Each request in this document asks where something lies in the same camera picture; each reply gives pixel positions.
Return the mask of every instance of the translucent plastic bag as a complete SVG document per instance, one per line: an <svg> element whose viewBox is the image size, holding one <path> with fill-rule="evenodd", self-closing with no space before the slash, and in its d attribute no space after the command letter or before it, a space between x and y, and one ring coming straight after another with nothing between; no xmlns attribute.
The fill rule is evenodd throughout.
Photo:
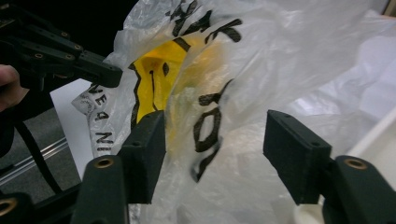
<svg viewBox="0 0 396 224"><path fill-rule="evenodd" d="M297 101L320 98L326 84L347 82L342 75L355 65L364 41L395 36L395 22L368 12L370 5L138 2L106 58L123 69L120 86L93 86L73 104L87 115L95 156L116 154L144 114L165 110L167 154L152 205L137 209L141 222L275 223L270 202L286 189L262 155L266 111L317 115ZM357 76L349 84L360 91L377 79ZM337 103L340 90L331 93L328 115L347 119L359 110ZM314 116L309 120L320 124Z"/></svg>

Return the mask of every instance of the screw hole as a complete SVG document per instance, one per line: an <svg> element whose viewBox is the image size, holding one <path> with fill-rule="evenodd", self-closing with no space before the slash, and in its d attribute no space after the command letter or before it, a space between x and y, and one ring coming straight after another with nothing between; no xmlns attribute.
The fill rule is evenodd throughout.
<svg viewBox="0 0 396 224"><path fill-rule="evenodd" d="M11 212L16 206L18 201L15 198L0 200L0 217Z"/></svg>
<svg viewBox="0 0 396 224"><path fill-rule="evenodd" d="M354 160L354 159L346 159L344 160L344 163L352 168L358 169L358 170L365 170L367 169L366 163L359 161L359 160Z"/></svg>
<svg viewBox="0 0 396 224"><path fill-rule="evenodd" d="M111 166L114 163L113 160L111 159L102 159L100 161L98 161L95 166L96 168L107 168L109 166Z"/></svg>
<svg viewBox="0 0 396 224"><path fill-rule="evenodd" d="M43 55L40 54L40 53L37 53L37 54L35 54L35 57L38 58L38 59L42 59L42 58L43 58Z"/></svg>

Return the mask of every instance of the black bracket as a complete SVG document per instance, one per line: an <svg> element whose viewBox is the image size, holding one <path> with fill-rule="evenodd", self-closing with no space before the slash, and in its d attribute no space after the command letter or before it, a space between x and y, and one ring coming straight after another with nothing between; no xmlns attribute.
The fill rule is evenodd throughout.
<svg viewBox="0 0 396 224"><path fill-rule="evenodd" d="M21 85L43 91L47 75L80 77L108 88L118 87L122 71L72 41L70 34L55 28L20 7L0 4L0 63L14 66Z"/></svg>
<svg viewBox="0 0 396 224"><path fill-rule="evenodd" d="M330 158L331 146L294 117L269 110L264 156L296 204L318 203L326 224L395 224L396 193L368 161Z"/></svg>
<svg viewBox="0 0 396 224"><path fill-rule="evenodd" d="M165 148L163 111L147 114L118 155L87 164L80 185L38 204L24 193L0 195L0 223L127 224L128 203L151 203Z"/></svg>

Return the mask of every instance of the white paper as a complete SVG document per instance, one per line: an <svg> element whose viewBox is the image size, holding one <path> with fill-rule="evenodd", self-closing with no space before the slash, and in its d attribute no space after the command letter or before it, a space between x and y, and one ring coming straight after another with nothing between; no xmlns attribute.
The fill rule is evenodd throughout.
<svg viewBox="0 0 396 224"><path fill-rule="evenodd" d="M93 159L91 138L87 119L71 102L90 85L91 82L78 79L50 93L81 179L85 166Z"/></svg>

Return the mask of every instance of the human hand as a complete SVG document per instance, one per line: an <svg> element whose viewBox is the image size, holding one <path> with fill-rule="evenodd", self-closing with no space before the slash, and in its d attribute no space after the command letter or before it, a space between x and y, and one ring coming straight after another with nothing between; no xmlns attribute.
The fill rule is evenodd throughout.
<svg viewBox="0 0 396 224"><path fill-rule="evenodd" d="M21 87L20 74L15 68L0 64L0 112L17 105L28 91Z"/></svg>

